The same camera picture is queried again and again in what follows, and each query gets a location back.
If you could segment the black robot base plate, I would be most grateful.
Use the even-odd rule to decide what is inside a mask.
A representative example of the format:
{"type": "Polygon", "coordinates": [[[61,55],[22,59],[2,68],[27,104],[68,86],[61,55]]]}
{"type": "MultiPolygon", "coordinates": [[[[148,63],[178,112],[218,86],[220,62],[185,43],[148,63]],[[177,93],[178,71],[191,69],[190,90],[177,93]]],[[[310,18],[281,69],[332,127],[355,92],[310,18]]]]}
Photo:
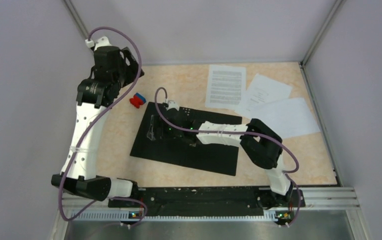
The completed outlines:
{"type": "Polygon", "coordinates": [[[301,190],[282,196],[265,186],[147,187],[132,198],[147,206],[148,217],[262,216],[273,208],[306,205],[301,190]]]}

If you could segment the teal folder black inside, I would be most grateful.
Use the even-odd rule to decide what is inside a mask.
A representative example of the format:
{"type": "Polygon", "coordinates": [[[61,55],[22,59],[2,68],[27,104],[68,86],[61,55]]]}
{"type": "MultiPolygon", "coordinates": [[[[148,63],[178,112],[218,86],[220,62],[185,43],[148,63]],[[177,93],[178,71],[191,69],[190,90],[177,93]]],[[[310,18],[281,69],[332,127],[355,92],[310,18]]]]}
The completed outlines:
{"type": "Polygon", "coordinates": [[[239,116],[180,107],[166,108],[149,102],[137,131],[130,156],[235,176],[239,149],[222,144],[202,144],[195,133],[183,132],[169,126],[156,108],[173,124],[187,129],[196,128],[205,121],[216,124],[240,125],[239,116]]]}

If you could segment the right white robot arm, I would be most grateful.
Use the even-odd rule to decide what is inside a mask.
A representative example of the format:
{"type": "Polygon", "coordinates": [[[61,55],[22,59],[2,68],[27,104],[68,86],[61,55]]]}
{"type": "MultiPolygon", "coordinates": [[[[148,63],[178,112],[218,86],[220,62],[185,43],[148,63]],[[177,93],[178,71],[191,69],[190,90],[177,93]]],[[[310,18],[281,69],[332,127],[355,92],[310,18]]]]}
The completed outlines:
{"type": "Polygon", "coordinates": [[[253,118],[247,124],[226,124],[186,119],[169,110],[167,115],[150,117],[147,137],[151,141],[173,139],[196,145],[224,145],[241,147],[249,159],[265,170],[272,191],[272,200],[286,206],[293,198],[293,184],[286,175],[283,152],[289,149],[283,140],[261,120],[253,118]]]}

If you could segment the white paper sheet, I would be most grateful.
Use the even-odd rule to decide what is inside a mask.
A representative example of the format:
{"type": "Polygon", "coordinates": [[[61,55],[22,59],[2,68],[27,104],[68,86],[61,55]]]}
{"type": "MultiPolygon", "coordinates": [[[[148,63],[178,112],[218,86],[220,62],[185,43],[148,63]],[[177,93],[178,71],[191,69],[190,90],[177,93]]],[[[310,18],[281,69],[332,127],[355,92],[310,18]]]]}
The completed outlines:
{"type": "Polygon", "coordinates": [[[302,97],[258,104],[250,109],[252,119],[259,119],[282,139],[320,132],[306,101],[302,97]]]}
{"type": "Polygon", "coordinates": [[[292,89],[288,84],[256,74],[234,112],[249,119],[254,107],[288,99],[292,89]]]}

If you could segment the printed text paper sheet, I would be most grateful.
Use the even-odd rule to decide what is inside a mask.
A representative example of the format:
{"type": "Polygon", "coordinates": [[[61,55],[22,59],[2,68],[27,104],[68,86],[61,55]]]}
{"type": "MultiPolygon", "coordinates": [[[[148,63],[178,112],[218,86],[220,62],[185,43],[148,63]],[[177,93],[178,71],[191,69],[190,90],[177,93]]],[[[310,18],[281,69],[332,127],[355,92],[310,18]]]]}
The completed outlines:
{"type": "Polygon", "coordinates": [[[247,84],[247,69],[239,66],[209,66],[205,106],[235,110],[242,100],[247,84]]]}

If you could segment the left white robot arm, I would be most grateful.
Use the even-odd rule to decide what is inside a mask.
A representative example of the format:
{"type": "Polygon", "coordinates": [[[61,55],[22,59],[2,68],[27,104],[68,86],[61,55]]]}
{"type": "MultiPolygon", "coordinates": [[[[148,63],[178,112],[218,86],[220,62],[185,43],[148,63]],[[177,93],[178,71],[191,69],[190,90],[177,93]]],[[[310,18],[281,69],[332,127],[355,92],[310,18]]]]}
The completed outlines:
{"type": "Polygon", "coordinates": [[[97,175],[97,155],[109,107],[121,88],[134,82],[139,65],[128,47],[96,47],[93,57],[89,77],[77,87],[71,146],[64,166],[52,176],[51,184],[61,194],[94,201],[120,197],[126,206],[133,207],[140,198],[136,182],[97,175]]]}

